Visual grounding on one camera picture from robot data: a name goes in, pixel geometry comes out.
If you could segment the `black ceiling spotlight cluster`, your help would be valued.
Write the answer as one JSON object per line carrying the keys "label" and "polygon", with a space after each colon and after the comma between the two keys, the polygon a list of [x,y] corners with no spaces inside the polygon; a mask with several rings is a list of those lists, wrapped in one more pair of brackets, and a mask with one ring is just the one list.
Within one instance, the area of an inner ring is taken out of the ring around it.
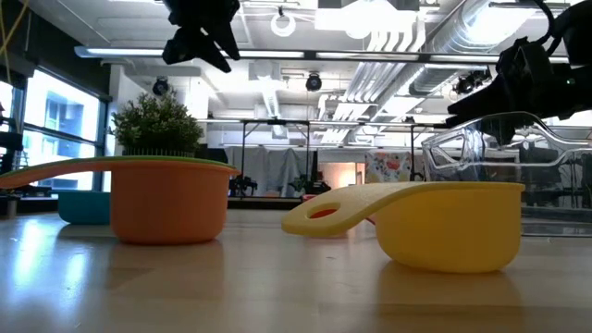
{"label": "black ceiling spotlight cluster", "polygon": [[458,78],[458,81],[454,84],[452,90],[459,95],[469,94],[491,79],[492,76],[488,69],[473,70],[467,75]]}

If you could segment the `large window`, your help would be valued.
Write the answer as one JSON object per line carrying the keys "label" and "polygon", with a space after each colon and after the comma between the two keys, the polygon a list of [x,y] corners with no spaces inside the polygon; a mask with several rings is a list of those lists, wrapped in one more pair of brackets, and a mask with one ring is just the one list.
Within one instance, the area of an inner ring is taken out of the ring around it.
{"label": "large window", "polygon": [[15,169],[105,154],[106,102],[39,69],[23,83],[0,80],[0,130],[22,136]]}

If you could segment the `orange plastic measuring cup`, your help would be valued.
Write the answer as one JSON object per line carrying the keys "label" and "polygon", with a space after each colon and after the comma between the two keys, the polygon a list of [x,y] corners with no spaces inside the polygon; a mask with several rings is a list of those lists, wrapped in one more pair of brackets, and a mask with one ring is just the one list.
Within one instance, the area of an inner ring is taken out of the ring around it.
{"label": "orange plastic measuring cup", "polygon": [[111,173],[110,228],[120,241],[143,245],[215,239],[225,226],[229,181],[240,174],[227,167],[182,162],[80,163],[2,177],[0,189],[88,171]]}

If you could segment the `black table frame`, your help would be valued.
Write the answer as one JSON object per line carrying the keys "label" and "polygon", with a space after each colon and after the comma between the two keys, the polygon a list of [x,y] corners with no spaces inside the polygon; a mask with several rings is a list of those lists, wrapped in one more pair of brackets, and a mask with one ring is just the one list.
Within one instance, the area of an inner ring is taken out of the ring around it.
{"label": "black table frame", "polygon": [[[259,210],[291,210],[300,205],[298,198],[235,198],[228,199],[228,209],[259,209]],[[22,198],[17,202],[16,213],[18,215],[37,215],[56,213],[58,200],[56,198]]]}

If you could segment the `silver air duct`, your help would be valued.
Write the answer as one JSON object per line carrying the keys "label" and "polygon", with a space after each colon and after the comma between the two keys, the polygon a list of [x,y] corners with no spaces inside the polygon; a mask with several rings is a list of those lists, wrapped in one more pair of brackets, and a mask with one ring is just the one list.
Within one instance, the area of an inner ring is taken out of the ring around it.
{"label": "silver air duct", "polygon": [[426,44],[428,53],[489,53],[512,36],[535,12],[528,7],[491,6],[517,0],[466,0]]}

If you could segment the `potted plant in striped pot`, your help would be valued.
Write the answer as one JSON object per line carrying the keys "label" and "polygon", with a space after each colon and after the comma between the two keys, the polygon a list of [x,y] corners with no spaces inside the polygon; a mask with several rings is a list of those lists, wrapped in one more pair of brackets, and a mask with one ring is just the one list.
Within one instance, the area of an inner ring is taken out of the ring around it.
{"label": "potted plant in striped pot", "polygon": [[204,136],[204,129],[174,90],[162,96],[143,92],[113,113],[112,121],[109,133],[126,154],[194,157]]}

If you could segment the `clear plastic basket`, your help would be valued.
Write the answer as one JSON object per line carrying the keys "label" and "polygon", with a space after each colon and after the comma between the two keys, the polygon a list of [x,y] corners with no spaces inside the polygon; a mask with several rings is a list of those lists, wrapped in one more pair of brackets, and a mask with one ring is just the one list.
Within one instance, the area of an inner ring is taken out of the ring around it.
{"label": "clear plastic basket", "polygon": [[426,139],[426,180],[521,183],[525,236],[592,238],[592,128],[526,119],[511,143],[480,120]]}

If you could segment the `white cloth cover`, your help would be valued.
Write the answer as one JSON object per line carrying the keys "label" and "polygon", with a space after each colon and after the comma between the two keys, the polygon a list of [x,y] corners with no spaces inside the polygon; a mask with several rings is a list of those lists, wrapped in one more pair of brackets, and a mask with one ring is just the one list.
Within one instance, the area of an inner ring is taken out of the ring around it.
{"label": "white cloth cover", "polygon": [[224,151],[228,163],[242,169],[244,176],[257,184],[253,196],[296,198],[303,195],[290,184],[306,173],[306,161],[312,161],[304,150],[246,147],[242,151],[240,147],[227,147]]}

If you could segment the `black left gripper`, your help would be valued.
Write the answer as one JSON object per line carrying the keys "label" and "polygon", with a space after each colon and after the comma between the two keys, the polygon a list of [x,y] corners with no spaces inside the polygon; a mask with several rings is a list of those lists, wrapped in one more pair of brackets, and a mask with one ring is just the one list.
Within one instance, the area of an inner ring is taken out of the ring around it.
{"label": "black left gripper", "polygon": [[240,60],[231,21],[241,8],[240,0],[163,0],[168,21],[179,28],[166,42],[162,58],[177,64],[201,58],[209,65],[229,73],[231,67],[222,51]]}

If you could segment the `floral patterned cloth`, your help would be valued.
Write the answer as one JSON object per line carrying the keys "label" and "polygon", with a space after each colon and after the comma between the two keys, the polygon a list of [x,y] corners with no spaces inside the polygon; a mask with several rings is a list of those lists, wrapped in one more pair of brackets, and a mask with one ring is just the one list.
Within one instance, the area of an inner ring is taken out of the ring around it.
{"label": "floral patterned cloth", "polygon": [[364,182],[405,182],[411,177],[410,153],[367,152],[364,154]]}

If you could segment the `teal plastic measuring cup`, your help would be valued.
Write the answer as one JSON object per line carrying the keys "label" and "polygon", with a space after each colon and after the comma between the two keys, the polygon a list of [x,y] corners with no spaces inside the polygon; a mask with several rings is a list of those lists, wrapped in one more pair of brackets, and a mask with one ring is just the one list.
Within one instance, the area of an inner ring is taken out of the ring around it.
{"label": "teal plastic measuring cup", "polygon": [[110,193],[103,191],[57,191],[59,217],[71,225],[110,224]]}

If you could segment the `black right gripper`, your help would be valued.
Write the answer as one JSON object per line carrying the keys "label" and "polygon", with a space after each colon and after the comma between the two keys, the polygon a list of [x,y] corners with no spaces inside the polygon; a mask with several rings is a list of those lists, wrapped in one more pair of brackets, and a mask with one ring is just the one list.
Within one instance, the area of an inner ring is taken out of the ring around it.
{"label": "black right gripper", "polygon": [[[519,38],[499,55],[497,82],[450,105],[446,125],[453,127],[479,117],[514,111],[552,116],[553,80],[552,65],[543,46],[526,37]],[[526,125],[526,117],[502,115],[489,121],[489,134],[497,143],[511,143],[515,131]]]}

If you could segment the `green plastic measuring cup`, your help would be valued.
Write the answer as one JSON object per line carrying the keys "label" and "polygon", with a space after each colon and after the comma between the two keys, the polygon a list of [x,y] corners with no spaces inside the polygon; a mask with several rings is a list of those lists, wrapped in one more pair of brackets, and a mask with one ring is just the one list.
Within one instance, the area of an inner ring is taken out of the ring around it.
{"label": "green plastic measuring cup", "polygon": [[21,169],[14,169],[12,171],[0,174],[0,178],[17,175],[25,171],[33,171],[41,169],[42,167],[61,167],[66,165],[80,164],[80,163],[114,163],[114,162],[135,162],[135,161],[150,161],[150,162],[182,162],[191,164],[212,165],[217,167],[227,167],[232,170],[237,170],[236,167],[222,162],[209,159],[184,157],[184,156],[166,156],[166,155],[120,155],[120,156],[100,156],[88,158],[71,158],[65,160],[57,160],[54,162],[44,163],[35,166],[25,166]]}

